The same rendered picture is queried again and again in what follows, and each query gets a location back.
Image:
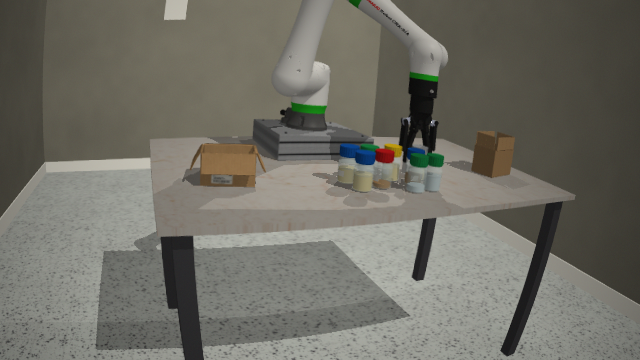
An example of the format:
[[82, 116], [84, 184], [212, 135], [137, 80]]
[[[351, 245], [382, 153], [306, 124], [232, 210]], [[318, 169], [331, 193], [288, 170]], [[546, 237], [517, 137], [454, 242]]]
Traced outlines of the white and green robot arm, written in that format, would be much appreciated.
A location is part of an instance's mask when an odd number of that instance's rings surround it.
[[[285, 116], [281, 118], [281, 122], [286, 123], [289, 128], [327, 130], [325, 109], [331, 69], [328, 65], [315, 61], [315, 56], [334, 1], [302, 0], [293, 29], [272, 72], [275, 90], [283, 96], [292, 97], [292, 107], [280, 111]], [[417, 26], [390, 0], [347, 1], [381, 24], [409, 49], [408, 93], [421, 98], [437, 98], [439, 69], [443, 69], [448, 62], [444, 46]]]

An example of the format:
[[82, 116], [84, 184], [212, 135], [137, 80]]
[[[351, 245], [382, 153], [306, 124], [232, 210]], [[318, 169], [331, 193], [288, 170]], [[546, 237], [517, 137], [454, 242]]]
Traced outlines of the bottle with grey cap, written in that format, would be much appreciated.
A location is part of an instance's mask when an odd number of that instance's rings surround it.
[[412, 148], [420, 148], [420, 149], [425, 150], [425, 155], [427, 155], [427, 153], [428, 153], [428, 147], [423, 146], [423, 145], [416, 145], [416, 144], [414, 144], [414, 145], [412, 145]]

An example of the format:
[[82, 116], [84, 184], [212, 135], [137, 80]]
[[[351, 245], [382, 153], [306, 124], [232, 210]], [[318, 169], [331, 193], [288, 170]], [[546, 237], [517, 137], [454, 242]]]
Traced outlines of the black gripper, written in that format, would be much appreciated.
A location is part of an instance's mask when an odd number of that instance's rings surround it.
[[[432, 98], [433, 99], [433, 98]], [[434, 99], [421, 98], [411, 95], [410, 98], [410, 115], [407, 118], [401, 118], [401, 132], [399, 145], [402, 146], [403, 162], [402, 171], [405, 173], [405, 163], [407, 162], [407, 150], [411, 148], [416, 136], [420, 130], [422, 132], [423, 146], [429, 148], [428, 153], [435, 151], [436, 133], [438, 121], [432, 120]], [[427, 114], [421, 114], [427, 113]], [[410, 128], [409, 128], [409, 124]], [[421, 124], [422, 123], [422, 124]], [[430, 124], [430, 130], [429, 130]], [[413, 129], [412, 129], [413, 128]], [[408, 133], [409, 130], [409, 133]], [[424, 130], [424, 131], [423, 131]], [[408, 137], [408, 139], [407, 139]]]

